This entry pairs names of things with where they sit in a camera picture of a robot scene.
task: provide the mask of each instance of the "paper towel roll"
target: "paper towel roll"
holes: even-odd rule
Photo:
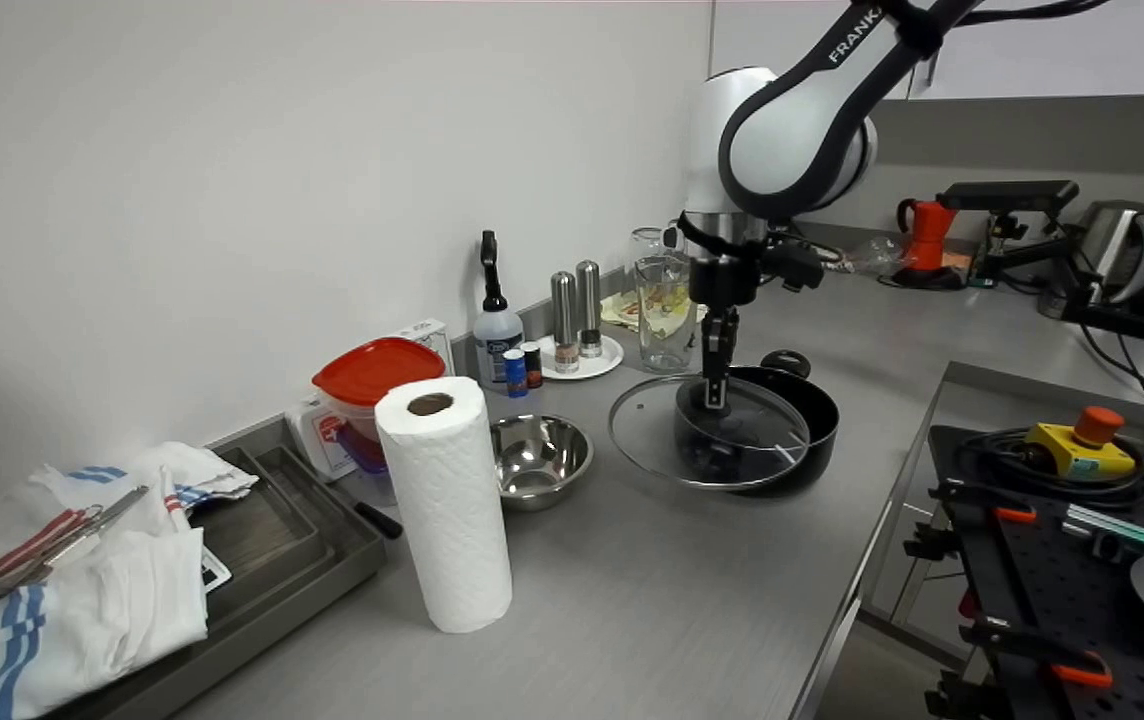
[[[468,375],[398,385],[377,406],[377,432],[428,622],[438,633],[496,624],[510,577],[478,385]]]

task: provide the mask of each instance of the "countertop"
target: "countertop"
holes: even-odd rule
[[[591,385],[549,385],[491,415],[557,414],[597,444],[565,506],[507,518],[510,614],[474,638],[438,638],[410,560],[387,567],[207,694],[185,716],[665,716],[781,720],[807,696],[900,460],[951,362],[1139,399],[1072,324],[1028,296],[905,293],[829,278],[817,293],[764,290],[738,347],[810,362],[845,414],[829,471],[782,496],[701,496],[637,471],[606,436],[613,399],[638,385],[637,358]]]

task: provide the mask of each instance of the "metal bowl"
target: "metal bowl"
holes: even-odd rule
[[[507,415],[491,425],[504,509],[549,509],[573,494],[591,464],[589,436],[558,415]]]

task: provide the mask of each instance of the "white cloth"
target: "white cloth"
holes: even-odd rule
[[[207,638],[204,532],[189,509],[239,501],[254,476],[189,444],[130,464],[43,469],[0,496],[0,556],[62,509],[147,494],[104,532],[61,553],[43,582],[0,601],[0,720],[43,716]]]

